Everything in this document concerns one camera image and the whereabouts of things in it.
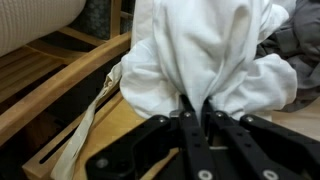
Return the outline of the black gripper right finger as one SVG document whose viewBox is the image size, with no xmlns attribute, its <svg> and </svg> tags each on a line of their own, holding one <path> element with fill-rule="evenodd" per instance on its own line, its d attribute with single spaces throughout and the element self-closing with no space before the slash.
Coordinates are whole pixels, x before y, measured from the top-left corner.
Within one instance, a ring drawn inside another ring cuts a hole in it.
<svg viewBox="0 0 320 180">
<path fill-rule="evenodd" d="M 218 138 L 247 180 L 320 180 L 320 142 L 313 138 L 253 114 L 237 121 L 208 100 L 201 121 L 208 143 Z"/>
</svg>

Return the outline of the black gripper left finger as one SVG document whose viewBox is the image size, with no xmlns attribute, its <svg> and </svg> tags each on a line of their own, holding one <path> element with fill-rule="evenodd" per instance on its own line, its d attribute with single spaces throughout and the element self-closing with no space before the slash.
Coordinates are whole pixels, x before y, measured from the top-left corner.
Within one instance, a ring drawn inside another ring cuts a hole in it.
<svg viewBox="0 0 320 180">
<path fill-rule="evenodd" d="M 202 128 L 188 98 L 169 116 L 154 115 L 91 156 L 85 164 L 88 180 L 139 180 L 177 148 L 185 180 L 214 180 L 215 165 Z"/>
</svg>

